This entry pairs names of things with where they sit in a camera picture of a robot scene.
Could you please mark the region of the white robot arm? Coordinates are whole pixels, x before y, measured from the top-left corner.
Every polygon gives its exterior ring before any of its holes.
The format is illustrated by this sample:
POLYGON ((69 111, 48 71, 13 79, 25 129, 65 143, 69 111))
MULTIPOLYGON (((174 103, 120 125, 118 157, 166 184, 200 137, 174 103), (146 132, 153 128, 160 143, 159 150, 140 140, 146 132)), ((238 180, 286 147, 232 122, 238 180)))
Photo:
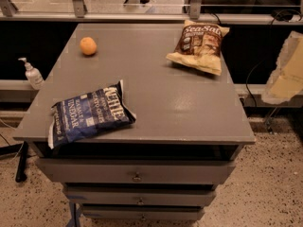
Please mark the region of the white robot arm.
POLYGON ((268 104, 290 101, 303 90, 303 34, 292 31, 285 40, 261 94, 268 104))

